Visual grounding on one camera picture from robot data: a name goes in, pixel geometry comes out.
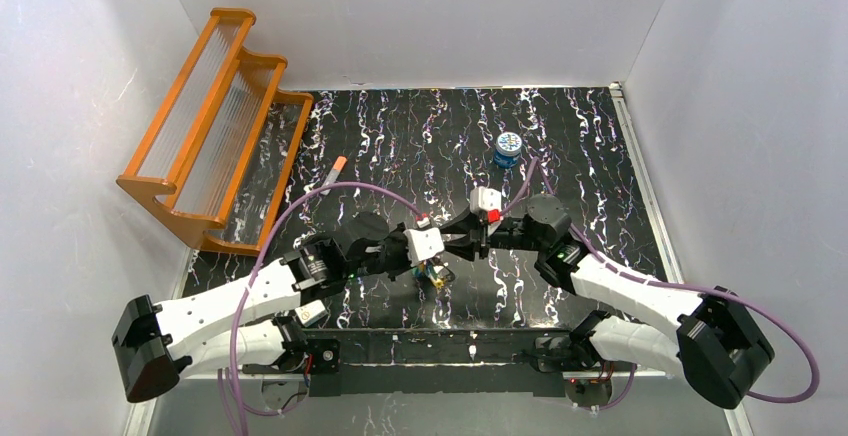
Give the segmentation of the white metal keyring plate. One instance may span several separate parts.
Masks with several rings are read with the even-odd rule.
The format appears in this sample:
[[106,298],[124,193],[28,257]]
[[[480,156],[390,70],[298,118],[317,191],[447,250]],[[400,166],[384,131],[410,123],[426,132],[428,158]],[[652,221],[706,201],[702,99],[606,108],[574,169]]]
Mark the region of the white metal keyring plate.
[[437,289],[443,288],[456,280],[456,275],[449,265],[438,257],[419,263],[413,268],[413,275],[420,280],[429,281]]

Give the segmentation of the blue tagged key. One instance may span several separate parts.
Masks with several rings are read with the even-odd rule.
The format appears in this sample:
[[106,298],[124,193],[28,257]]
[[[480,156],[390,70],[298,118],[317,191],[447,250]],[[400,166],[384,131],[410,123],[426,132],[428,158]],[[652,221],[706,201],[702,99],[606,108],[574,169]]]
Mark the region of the blue tagged key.
[[437,274],[437,271],[434,269],[434,264],[430,261],[423,262],[420,265],[420,270],[421,273],[427,277]]

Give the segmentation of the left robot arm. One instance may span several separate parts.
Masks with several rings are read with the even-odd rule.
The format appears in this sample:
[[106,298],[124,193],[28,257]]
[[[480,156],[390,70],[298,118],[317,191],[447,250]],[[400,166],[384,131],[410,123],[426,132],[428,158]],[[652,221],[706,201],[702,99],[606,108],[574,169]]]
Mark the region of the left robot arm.
[[130,300],[110,338],[125,398],[140,403],[173,389],[184,376],[237,364],[273,365],[306,350],[292,312],[341,292],[350,279],[397,276],[444,249],[424,221],[390,228],[363,213],[335,231],[246,276],[181,299]]

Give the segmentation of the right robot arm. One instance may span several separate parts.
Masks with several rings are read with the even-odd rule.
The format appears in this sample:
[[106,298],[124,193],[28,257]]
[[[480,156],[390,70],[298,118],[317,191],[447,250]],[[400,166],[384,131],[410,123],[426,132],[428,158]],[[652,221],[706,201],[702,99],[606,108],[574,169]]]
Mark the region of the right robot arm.
[[686,291],[623,266],[574,228],[561,201],[531,197],[519,218],[469,207],[440,227],[447,252],[473,261],[491,249],[531,251],[550,286],[611,307],[596,310],[547,356],[570,365],[629,362],[684,379],[703,399],[736,408],[775,358],[748,309],[727,290]]

